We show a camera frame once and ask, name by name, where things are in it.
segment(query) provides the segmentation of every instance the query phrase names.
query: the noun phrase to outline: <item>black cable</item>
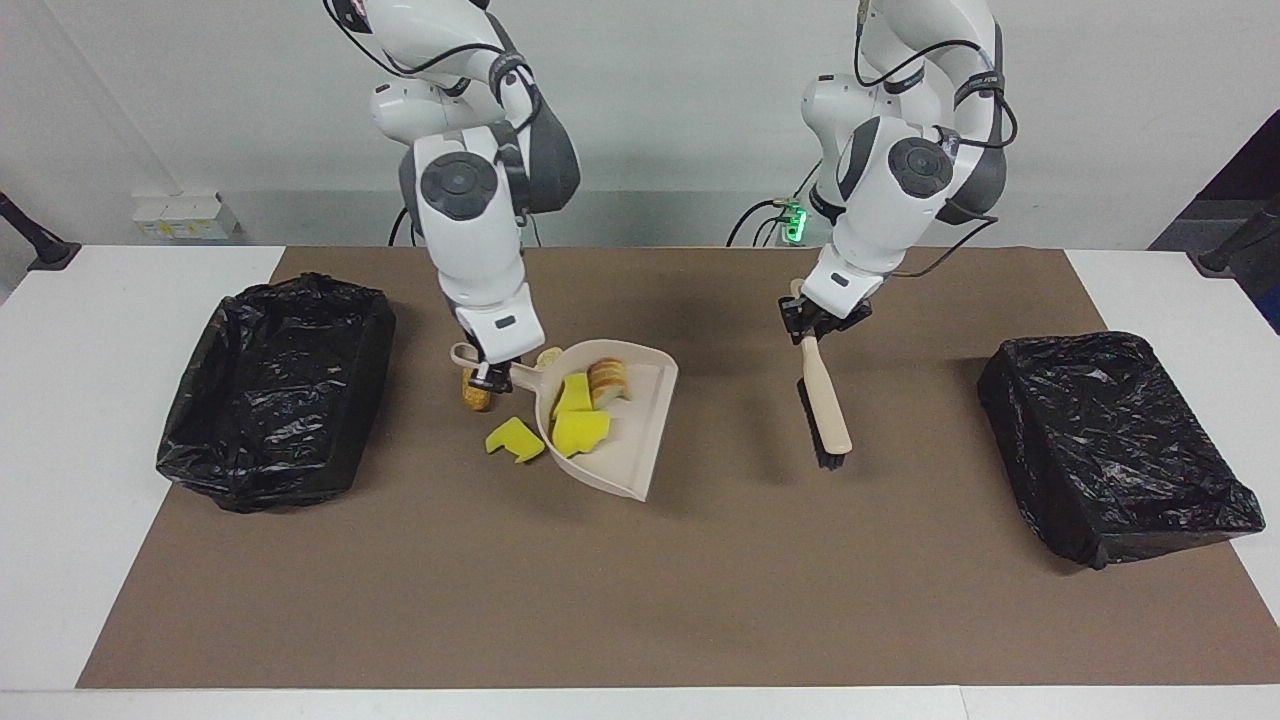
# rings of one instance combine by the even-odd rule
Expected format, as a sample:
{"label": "black cable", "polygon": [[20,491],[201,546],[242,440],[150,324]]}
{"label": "black cable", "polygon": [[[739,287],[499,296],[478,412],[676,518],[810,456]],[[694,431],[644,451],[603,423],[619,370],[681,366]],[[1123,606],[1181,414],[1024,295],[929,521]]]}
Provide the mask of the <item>black cable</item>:
{"label": "black cable", "polygon": [[[861,72],[860,64],[858,61],[859,58],[861,58],[861,55],[863,55],[863,28],[859,27],[858,32],[856,32],[856,35],[854,37],[854,78],[856,78],[858,79],[858,85],[860,85],[863,87],[876,87],[877,85],[881,85],[884,81],[887,81],[888,78],[893,77],[896,73],[899,73],[899,72],[906,69],[908,67],[910,67],[911,63],[922,60],[929,53],[934,53],[934,51],[942,50],[945,47],[968,47],[968,49],[973,50],[974,53],[978,53],[979,55],[986,56],[986,51],[983,51],[982,46],[978,45],[977,42],[973,42],[972,40],[946,40],[946,41],[942,41],[942,42],[934,42],[933,45],[929,45],[924,50],[920,50],[919,53],[911,55],[906,60],[902,60],[901,63],[899,63],[897,67],[895,67],[892,70],[882,74],[881,77],[878,77],[878,78],[876,78],[876,79],[873,79],[870,82],[867,82],[867,81],[863,79],[863,72]],[[1014,109],[1010,108],[1009,101],[1005,100],[1005,92],[1002,90],[996,90],[996,91],[992,91],[992,92],[993,92],[995,99],[996,99],[996,105],[1000,108],[1001,113],[1004,113],[1005,117],[1009,118],[1009,126],[1011,128],[1009,138],[1004,140],[1001,142],[987,142],[984,140],[960,138],[960,141],[959,141],[960,145],[968,145],[970,147],[986,147],[988,150],[1002,150],[1005,147],[1009,147],[1010,145],[1014,143],[1015,140],[1018,140],[1018,115],[1014,114]]]}
{"label": "black cable", "polygon": [[439,55],[431,58],[430,60],[422,63],[421,65],[413,65],[406,68],[404,65],[397,63],[394,58],[387,58],[387,59],[390,60],[392,67],[394,67],[397,72],[402,73],[404,77],[411,77],[416,76],[417,73],[424,73],[460,53],[466,53],[467,50],[489,50],[490,53],[495,53],[498,55],[506,53],[506,50],[503,50],[502,47],[498,47],[497,45],[489,45],[488,42],[467,42],[466,45],[458,45],[457,47],[445,50],[444,53],[440,53]]}
{"label": "black cable", "polygon": [[404,223],[404,218],[407,217],[408,217],[408,208],[401,210],[401,214],[396,217],[396,224],[392,225],[392,236],[387,241],[387,247],[396,247],[396,237],[399,236],[399,227]]}
{"label": "black cable", "polygon": [[[532,72],[527,65],[525,65],[525,69]],[[520,78],[520,85],[525,86],[525,92],[529,94],[529,101],[532,102],[534,105],[532,110],[529,111],[529,117],[525,118],[525,122],[520,123],[520,126],[516,127],[516,135],[520,135],[521,132],[525,131],[525,128],[534,124],[534,120],[538,119],[538,115],[543,113],[543,94],[541,91],[538,90],[536,85],[530,86],[529,81],[526,81],[525,76],[520,74],[518,70],[512,70],[512,72],[515,72],[516,77]]]}
{"label": "black cable", "polygon": [[980,140],[960,138],[959,141],[960,145],[968,145],[970,147],[986,147],[988,150],[1002,150],[1005,147],[1009,147],[1010,145],[1014,143],[1015,140],[1018,140],[1018,115],[1015,115],[1014,109],[1009,106],[1009,101],[1005,100],[1005,94],[1002,91],[997,90],[993,92],[996,95],[996,106],[998,106],[1000,111],[1004,113],[1006,118],[1009,118],[1009,128],[1010,128],[1009,138],[1002,140],[1000,142],[984,142]]}
{"label": "black cable", "polygon": [[970,240],[973,240],[974,237],[978,236],[978,233],[980,233],[982,231],[984,231],[984,229],[989,228],[991,225],[993,225],[993,224],[996,224],[996,223],[1000,222],[1000,218],[992,218],[991,215],[980,215],[978,213],[974,213],[973,210],[969,210],[968,208],[963,208],[963,206],[952,202],[951,200],[947,200],[947,206],[951,208],[952,210],[957,211],[957,213],[968,215],[970,219],[983,220],[983,223],[980,225],[978,225],[977,228],[974,228],[969,234],[966,234],[963,238],[960,238],[960,242],[952,245],[950,250],[947,250],[946,252],[943,252],[942,256],[938,258],[937,260],[934,260],[933,264],[929,265],[928,268],[925,268],[925,269],[923,269],[923,270],[920,270],[918,273],[892,273],[891,277],[895,277],[895,278],[923,278],[924,275],[932,273],[933,270],[937,270],[943,263],[946,263],[952,255],[956,254],[956,250],[960,250],[961,247],[964,247],[965,245],[968,245]]}
{"label": "black cable", "polygon": [[[760,233],[764,232],[764,228],[769,227],[771,224],[776,228],[778,225],[778,223],[781,223],[781,222],[782,220],[778,219],[778,218],[769,218],[769,219],[764,220],[763,223],[760,223],[760,227],[755,228],[755,237],[751,240],[751,247],[759,246],[759,243],[760,243]],[[769,243],[765,242],[764,246],[768,247]]]}
{"label": "black cable", "polygon": [[737,224],[733,225],[733,231],[728,233],[728,242],[724,243],[724,247],[733,247],[733,238],[737,237],[737,231],[742,229],[742,225],[746,224],[748,218],[754,215],[756,210],[763,210],[765,208],[772,208],[772,206],[773,206],[772,200],[762,200],[755,205],[751,205],[746,210],[746,213],[742,213],[742,217],[737,219]]}
{"label": "black cable", "polygon": [[911,63],[922,60],[929,53],[942,50],[943,47],[969,47],[970,50],[978,54],[984,54],[982,46],[972,40],[945,40],[942,42],[934,42],[933,45],[929,45],[924,50],[920,50],[915,55],[911,55],[906,60],[899,63],[899,65],[892,70],[884,73],[883,76],[876,78],[872,82],[867,82],[863,79],[863,73],[861,69],[859,69],[859,63],[858,63],[858,58],[861,55],[861,49],[863,49],[863,31],[861,28],[858,28],[858,33],[854,37],[854,77],[858,78],[858,85],[863,87],[876,87],[877,85],[881,85],[882,82],[893,77],[896,73],[905,70],[908,67],[911,65]]}
{"label": "black cable", "polygon": [[813,176],[818,174],[818,168],[820,167],[822,167],[822,160],[818,160],[818,163],[813,167],[813,169],[809,170],[809,174],[805,176],[803,181],[800,181],[800,187],[797,187],[796,191],[791,193],[791,197],[800,200],[800,193],[804,192],[804,186],[809,184],[809,181],[813,179]]}

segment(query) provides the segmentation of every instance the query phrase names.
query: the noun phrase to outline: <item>cable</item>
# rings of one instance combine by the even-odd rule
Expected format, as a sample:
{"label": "cable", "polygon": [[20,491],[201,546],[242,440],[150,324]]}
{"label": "cable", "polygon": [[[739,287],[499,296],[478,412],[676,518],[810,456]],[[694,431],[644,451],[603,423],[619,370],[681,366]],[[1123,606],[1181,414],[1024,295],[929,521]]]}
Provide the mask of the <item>cable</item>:
{"label": "cable", "polygon": [[[387,247],[396,247],[396,237],[399,236],[399,227],[404,223],[404,218],[408,217],[408,208],[401,210],[401,214],[396,217],[396,224],[392,225],[392,236],[387,240]],[[413,245],[417,245],[416,240],[412,240]]]}
{"label": "cable", "polygon": [[466,53],[467,50],[489,50],[490,53],[494,53],[497,55],[502,55],[503,53],[506,53],[506,50],[503,50],[502,47],[498,47],[497,45],[489,45],[488,42],[467,42],[466,45],[458,45],[457,47],[445,50],[444,53],[440,53],[439,55],[431,58],[430,60],[422,63],[421,65],[413,65],[407,68],[397,63],[394,58],[388,56],[387,59],[390,60],[392,65],[396,68],[397,72],[403,73],[404,77],[410,77],[410,76],[416,76],[417,73],[424,73],[460,53]]}
{"label": "cable", "polygon": [[329,14],[329,19],[333,20],[333,24],[338,26],[338,29],[340,29],[342,33],[344,36],[347,36],[347,40],[349,40],[352,45],[355,45],[356,47],[358,47],[360,51],[366,58],[369,58],[370,60],[374,61],[374,64],[376,64],[379,68],[387,70],[388,73],[390,73],[393,76],[404,77],[404,78],[416,76],[417,73],[426,72],[430,68],[433,68],[433,67],[435,67],[435,65],[438,65],[438,64],[448,60],[449,58],[452,58],[452,56],[454,56],[454,55],[457,55],[460,53],[466,53],[467,50],[489,50],[489,51],[497,53],[498,55],[502,55],[503,53],[506,53],[506,50],[503,50],[502,47],[498,47],[495,45],[489,45],[488,42],[468,42],[466,45],[458,45],[457,47],[453,47],[452,50],[445,50],[444,53],[440,53],[439,55],[436,55],[435,58],[431,58],[430,60],[422,63],[421,65],[413,65],[413,67],[401,65],[399,63],[396,61],[394,58],[392,58],[390,55],[388,55],[387,60],[390,63],[390,65],[388,65],[387,63],[384,63],[380,59],[378,59],[376,55],[374,55],[372,53],[370,53],[369,49],[365,47],[364,42],[356,40],[356,36],[352,35],[349,29],[347,29],[347,26],[342,24],[342,20],[338,18],[338,12],[333,9],[332,0],[323,0],[323,3],[324,3],[325,13]]}
{"label": "cable", "polygon": [[737,237],[737,231],[742,229],[742,225],[746,224],[746,219],[754,215],[758,210],[773,206],[773,200],[762,200],[755,205],[751,205],[746,213],[742,213],[742,217],[737,219],[737,224],[733,225],[733,231],[728,233],[728,242],[724,243],[724,247],[733,247],[733,238]]}
{"label": "cable", "polygon": [[[876,87],[886,82],[888,78],[893,77],[899,72],[910,67],[911,63],[923,59],[929,53],[934,53],[945,47],[968,47],[974,53],[978,53],[983,58],[987,56],[987,53],[982,49],[982,46],[972,40],[946,40],[942,42],[934,42],[933,45],[929,45],[924,50],[920,50],[919,53],[911,55],[906,60],[899,63],[897,67],[895,67],[892,70],[882,74],[881,77],[870,82],[867,82],[863,79],[863,72],[860,68],[860,63],[858,61],[859,58],[861,58],[863,55],[863,26],[858,26],[858,32],[854,37],[854,78],[856,78],[858,85],[863,87]],[[1000,108],[1001,113],[1004,113],[1005,117],[1009,118],[1009,126],[1011,128],[1009,140],[1004,140],[1001,142],[987,142],[984,140],[960,138],[959,141],[960,145],[968,145],[970,147],[986,147],[988,150],[1002,150],[1005,147],[1009,147],[1010,145],[1014,143],[1015,140],[1018,140],[1018,115],[1015,115],[1014,109],[1009,106],[1009,101],[1005,100],[1005,92],[1002,90],[993,90],[992,94],[995,95],[996,105]]]}
{"label": "cable", "polygon": [[968,49],[978,53],[979,55],[986,55],[986,51],[983,51],[982,46],[978,45],[977,42],[972,41],[972,40],[945,40],[942,42],[934,42],[933,45],[929,45],[924,50],[920,50],[915,55],[911,55],[906,60],[902,60],[901,63],[899,63],[899,65],[896,68],[893,68],[892,70],[884,73],[883,76],[876,78],[872,82],[867,82],[867,81],[863,79],[863,73],[861,73],[861,69],[859,68],[859,63],[858,63],[858,58],[861,55],[861,49],[863,49],[863,29],[859,27],[858,28],[858,35],[854,38],[854,77],[858,78],[858,85],[860,85],[863,87],[876,87],[877,85],[883,83],[884,81],[887,81],[888,78],[893,77],[899,72],[905,70],[908,67],[911,65],[911,63],[915,63],[916,60],[923,59],[929,53],[934,53],[937,50],[942,50],[943,47],[968,47]]}
{"label": "cable", "polygon": [[800,181],[800,187],[797,187],[796,191],[791,193],[791,197],[800,200],[800,193],[804,192],[804,186],[809,184],[809,181],[813,179],[813,176],[818,174],[818,168],[820,167],[822,167],[822,160],[818,160],[818,163],[814,164],[813,169],[809,170],[809,174],[805,176],[803,181]]}
{"label": "cable", "polygon": [[[764,228],[769,227],[771,224],[776,228],[776,227],[778,227],[778,223],[781,223],[781,222],[782,220],[780,220],[778,218],[769,218],[769,219],[764,220],[763,223],[760,223],[760,227],[755,228],[755,237],[751,240],[751,247],[759,246],[759,243],[760,243],[760,233],[764,232]],[[768,247],[769,243],[765,242],[764,246]]]}
{"label": "cable", "polygon": [[[530,68],[529,65],[524,65],[524,68],[526,70],[529,70],[530,73],[534,72],[532,68]],[[529,85],[529,81],[525,79],[525,76],[520,74],[518,69],[517,70],[512,70],[512,72],[515,72],[516,77],[520,78],[520,85],[525,86],[525,92],[529,94],[529,101],[534,105],[532,110],[529,111],[529,117],[525,118],[525,122],[520,123],[516,127],[516,135],[520,135],[520,133],[525,132],[525,128],[527,128],[529,126],[534,124],[534,120],[538,119],[538,115],[540,115],[543,113],[543,104],[544,102],[543,102],[543,94],[541,94],[540,90],[538,90],[538,85],[536,83],[535,85]]]}
{"label": "cable", "polygon": [[960,145],[968,145],[970,147],[986,147],[988,150],[1004,150],[1005,147],[1012,145],[1015,140],[1018,140],[1018,115],[1015,115],[1014,109],[1009,106],[1009,101],[1005,100],[1005,94],[1002,91],[997,90],[993,92],[996,96],[996,106],[998,106],[1000,111],[1004,113],[1006,118],[1009,118],[1009,127],[1010,127],[1009,138],[1002,140],[1000,142],[983,142],[980,140],[968,140],[963,137],[959,141]]}
{"label": "cable", "polygon": [[973,210],[969,210],[968,208],[963,208],[963,206],[957,205],[956,202],[954,202],[951,200],[947,200],[947,206],[951,208],[952,210],[957,211],[957,213],[968,215],[970,219],[983,220],[983,223],[980,225],[978,225],[977,228],[974,228],[969,234],[966,234],[963,238],[960,238],[960,242],[952,245],[950,250],[947,250],[946,252],[943,252],[942,256],[938,258],[937,260],[934,260],[933,264],[929,265],[928,268],[925,268],[925,269],[923,269],[923,270],[920,270],[918,273],[892,273],[891,277],[895,277],[895,278],[923,278],[924,275],[932,273],[933,270],[937,270],[943,263],[946,263],[952,255],[955,255],[956,250],[960,250],[961,247],[964,247],[965,245],[968,245],[970,240],[973,240],[974,237],[978,236],[978,233],[980,233],[982,231],[984,231],[984,229],[989,228],[991,225],[993,225],[993,224],[996,224],[996,223],[1000,222],[1000,218],[992,218],[991,215],[980,215],[978,213],[974,213]]}

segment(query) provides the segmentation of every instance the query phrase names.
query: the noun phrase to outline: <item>white table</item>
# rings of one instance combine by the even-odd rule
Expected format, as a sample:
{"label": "white table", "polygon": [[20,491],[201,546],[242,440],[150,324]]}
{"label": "white table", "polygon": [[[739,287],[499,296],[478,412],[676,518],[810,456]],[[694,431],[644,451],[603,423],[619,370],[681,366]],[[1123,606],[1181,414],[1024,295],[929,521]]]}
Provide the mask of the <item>white table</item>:
{"label": "white table", "polygon": [[[169,488],[146,471],[218,300],[282,249],[86,247],[0,305],[0,720],[9,717],[1280,717],[1253,688],[73,691]],[[1112,329],[1142,334],[1263,509],[1280,509],[1280,340],[1181,255],[1073,251]],[[1235,542],[1272,615],[1280,537]]]}

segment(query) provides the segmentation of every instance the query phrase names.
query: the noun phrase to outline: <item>plastic bag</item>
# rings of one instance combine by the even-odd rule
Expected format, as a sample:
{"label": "plastic bag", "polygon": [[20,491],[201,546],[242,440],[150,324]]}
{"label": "plastic bag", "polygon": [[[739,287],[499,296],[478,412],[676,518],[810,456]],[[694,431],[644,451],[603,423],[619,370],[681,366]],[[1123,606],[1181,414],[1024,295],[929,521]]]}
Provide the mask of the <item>plastic bag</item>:
{"label": "plastic bag", "polygon": [[978,393],[1021,514],[1056,555],[1101,570],[1266,527],[1140,337],[1005,342]]}
{"label": "plastic bag", "polygon": [[223,300],[178,386],[156,469],[236,512],[342,495],[378,413],[394,333],[380,291],[326,275]]}

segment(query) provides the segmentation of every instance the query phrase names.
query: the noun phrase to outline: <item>brush handle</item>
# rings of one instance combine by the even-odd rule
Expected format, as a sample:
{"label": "brush handle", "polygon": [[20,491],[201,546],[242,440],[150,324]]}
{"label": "brush handle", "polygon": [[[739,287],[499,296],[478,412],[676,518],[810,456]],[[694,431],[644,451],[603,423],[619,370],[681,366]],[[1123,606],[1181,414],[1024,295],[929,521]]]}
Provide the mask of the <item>brush handle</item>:
{"label": "brush handle", "polygon": [[822,447],[832,455],[847,455],[854,450],[854,441],[849,438],[849,425],[845,424],[845,414],[840,411],[836,386],[831,383],[831,374],[818,352],[818,338],[805,336],[800,341],[800,351],[804,352],[804,387]]}

